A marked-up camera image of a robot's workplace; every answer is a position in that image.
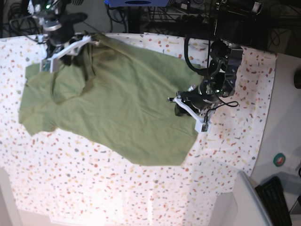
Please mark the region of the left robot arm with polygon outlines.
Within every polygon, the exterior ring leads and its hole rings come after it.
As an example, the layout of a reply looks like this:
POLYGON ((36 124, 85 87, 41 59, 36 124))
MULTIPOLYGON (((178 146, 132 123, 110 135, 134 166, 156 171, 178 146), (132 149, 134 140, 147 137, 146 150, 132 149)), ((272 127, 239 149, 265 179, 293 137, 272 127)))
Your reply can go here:
POLYGON ((177 92, 177 98, 194 113, 206 118, 222 106, 237 107, 237 101, 223 99, 235 93, 238 68, 242 60, 242 46, 256 43, 252 34, 256 30, 256 17, 262 3, 258 0, 219 0, 217 16, 209 21, 209 30, 214 32, 215 41, 208 42, 207 67, 198 69, 189 59, 190 35, 184 40, 184 59, 187 66, 202 82, 190 91, 177 92))

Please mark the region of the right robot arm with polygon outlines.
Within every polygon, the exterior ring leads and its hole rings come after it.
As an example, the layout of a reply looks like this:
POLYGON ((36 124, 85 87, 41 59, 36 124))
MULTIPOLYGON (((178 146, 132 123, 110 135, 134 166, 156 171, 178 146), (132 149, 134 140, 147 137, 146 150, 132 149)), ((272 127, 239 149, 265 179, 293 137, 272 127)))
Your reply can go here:
POLYGON ((58 70, 60 62, 71 64, 72 57, 77 56, 82 47, 92 39, 87 33, 76 33, 74 25, 87 19, 87 14, 67 13, 66 6, 82 5, 82 0, 29 0, 27 1, 27 16, 9 19, 11 30, 22 34, 17 25, 26 19, 39 22, 42 30, 32 41, 43 47, 43 59, 40 71, 54 72, 58 70))

